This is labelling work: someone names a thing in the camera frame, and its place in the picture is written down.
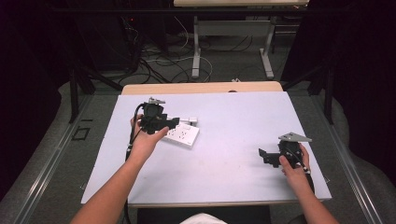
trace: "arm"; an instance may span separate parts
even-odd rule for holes
[[[305,147],[300,144],[303,152],[303,163],[309,169],[309,155]],[[327,208],[318,200],[312,189],[309,187],[304,170],[302,167],[293,169],[288,160],[279,157],[280,164],[283,166],[290,187],[297,196],[308,223],[338,223]]]
[[[140,125],[137,122],[134,134],[137,134],[139,129]],[[129,159],[84,204],[71,223],[116,223],[140,169],[151,155],[157,142],[166,135],[168,130],[166,127],[152,135],[140,132],[134,140]]]

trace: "forearm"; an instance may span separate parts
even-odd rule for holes
[[[329,210],[323,205],[321,201],[310,191],[297,193],[300,205],[303,208],[306,221],[309,224],[326,224],[326,223],[338,223],[338,221],[332,216]]]
[[[125,162],[87,201],[72,223],[116,223],[142,165]]]

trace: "white tabletop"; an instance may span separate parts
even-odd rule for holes
[[[278,152],[284,133],[304,135],[286,92],[121,95],[109,122],[82,203],[125,159],[129,119],[149,97],[165,100],[170,117],[197,117],[192,148],[161,141],[141,170],[128,200],[136,207],[268,204],[296,201],[280,168],[264,164],[259,148]],[[312,177],[321,200],[332,196],[309,144]]]
[[[303,6],[309,0],[175,0],[176,7]]]

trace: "power strip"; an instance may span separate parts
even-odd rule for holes
[[[185,123],[179,123],[175,129],[168,131],[163,140],[174,142],[186,147],[192,147],[199,133],[199,128]]]

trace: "white desk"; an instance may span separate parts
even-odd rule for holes
[[[87,202],[123,164],[131,131],[129,120],[135,108],[150,96],[165,100],[163,112],[171,117],[198,117],[200,133],[193,148],[166,141],[158,143],[128,197],[131,206],[295,202],[296,197],[281,169],[264,164],[259,156],[259,148],[278,152],[277,138],[281,134],[304,134],[304,130],[288,94],[283,91],[260,91],[262,83],[242,82],[242,89],[247,91],[245,88],[251,86],[251,92],[185,94],[164,94],[168,88],[163,87],[168,84],[148,85],[149,89],[163,90],[163,94],[119,96],[81,202]],[[230,84],[229,90],[238,91],[237,83]],[[201,88],[201,92],[211,92],[209,88],[227,86],[223,83],[210,83],[207,86],[190,84],[190,87],[183,89],[183,85],[170,84],[170,89],[175,90],[175,86],[178,86],[178,92],[195,92],[197,88],[192,86],[196,85]],[[304,145],[310,153],[316,194],[321,200],[330,199],[332,196],[315,155],[308,144]]]
[[[309,0],[175,0],[176,7],[274,7],[303,6]],[[200,35],[256,35],[265,36],[264,48],[260,49],[262,64],[268,79],[274,73],[268,59],[268,51],[276,25],[276,17],[270,21],[199,21],[194,17],[194,59],[192,63],[193,78],[199,76],[201,49]]]

